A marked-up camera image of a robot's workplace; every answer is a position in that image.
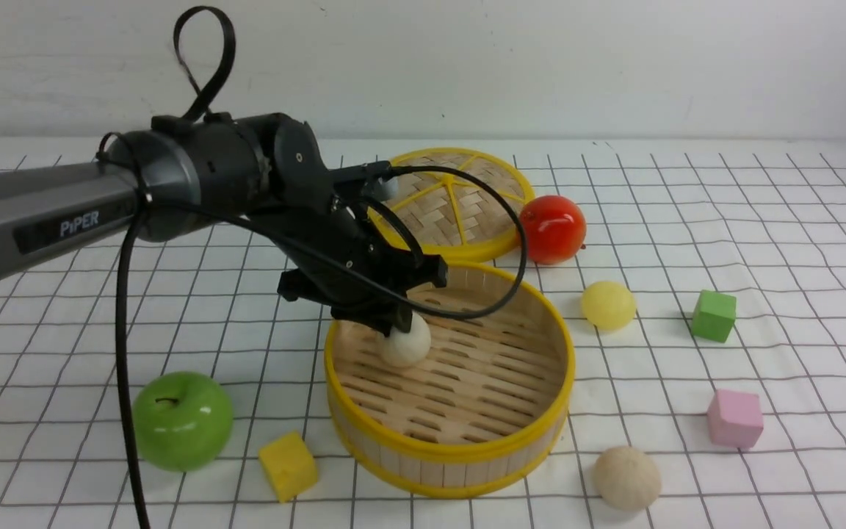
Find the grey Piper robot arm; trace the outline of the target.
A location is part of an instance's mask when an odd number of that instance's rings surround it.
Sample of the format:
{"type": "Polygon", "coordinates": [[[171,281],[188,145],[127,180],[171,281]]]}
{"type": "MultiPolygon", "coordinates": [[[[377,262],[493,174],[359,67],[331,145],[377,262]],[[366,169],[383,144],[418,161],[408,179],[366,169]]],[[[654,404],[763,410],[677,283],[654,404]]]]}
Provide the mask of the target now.
{"type": "Polygon", "coordinates": [[[447,283],[440,256],[393,247],[366,213],[389,166],[329,170],[311,127],[281,113],[134,131],[103,160],[0,172],[0,281],[127,230],[142,198],[134,170],[154,202],[247,217],[294,265],[278,282],[286,301],[388,334],[408,328],[407,292],[447,283]]]}

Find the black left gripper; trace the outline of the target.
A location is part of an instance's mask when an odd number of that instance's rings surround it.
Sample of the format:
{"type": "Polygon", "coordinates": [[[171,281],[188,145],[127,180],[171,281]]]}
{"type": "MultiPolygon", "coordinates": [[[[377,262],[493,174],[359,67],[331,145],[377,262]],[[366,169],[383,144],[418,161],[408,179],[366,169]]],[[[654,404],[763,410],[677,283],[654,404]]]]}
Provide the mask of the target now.
{"type": "Polygon", "coordinates": [[[342,170],[322,163],[261,163],[248,172],[248,220],[294,264],[280,280],[283,298],[329,306],[333,319],[383,336],[412,331],[407,292],[424,284],[443,287],[449,268],[442,257],[426,254],[412,234],[404,234],[406,250],[387,242],[370,220],[370,211],[395,220],[372,190],[396,176],[389,163],[342,170]]]}

